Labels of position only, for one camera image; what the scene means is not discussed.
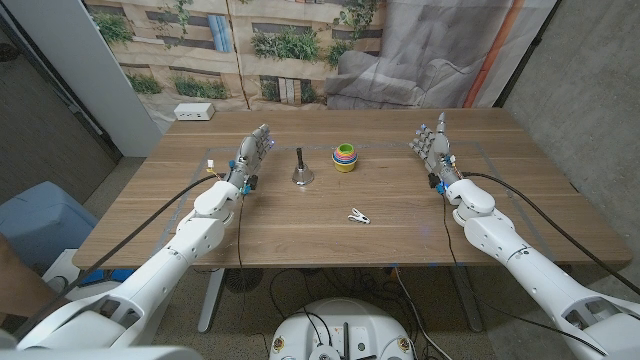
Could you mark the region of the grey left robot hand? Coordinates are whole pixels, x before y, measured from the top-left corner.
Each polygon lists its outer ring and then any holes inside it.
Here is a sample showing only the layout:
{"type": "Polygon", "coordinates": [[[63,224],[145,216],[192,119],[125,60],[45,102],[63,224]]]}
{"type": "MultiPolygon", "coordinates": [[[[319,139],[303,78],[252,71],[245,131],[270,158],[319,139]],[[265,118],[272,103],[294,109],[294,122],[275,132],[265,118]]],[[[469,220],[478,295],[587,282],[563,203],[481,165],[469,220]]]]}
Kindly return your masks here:
{"type": "Polygon", "coordinates": [[[274,141],[270,128],[262,124],[241,142],[235,158],[230,162],[230,171],[224,180],[244,191],[255,190],[258,182],[258,171],[274,141]]]}

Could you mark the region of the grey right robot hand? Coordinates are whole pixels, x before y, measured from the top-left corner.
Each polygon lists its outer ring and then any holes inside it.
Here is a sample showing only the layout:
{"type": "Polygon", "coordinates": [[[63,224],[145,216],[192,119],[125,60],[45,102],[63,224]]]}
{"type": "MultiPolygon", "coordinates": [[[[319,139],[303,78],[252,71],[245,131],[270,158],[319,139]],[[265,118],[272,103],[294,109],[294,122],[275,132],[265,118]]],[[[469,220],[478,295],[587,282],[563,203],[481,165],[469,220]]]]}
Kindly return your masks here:
{"type": "Polygon", "coordinates": [[[422,124],[416,131],[415,138],[409,143],[409,147],[424,162],[432,188],[447,188],[462,178],[455,169],[454,156],[450,152],[445,130],[446,113],[441,112],[434,130],[422,124]]]}

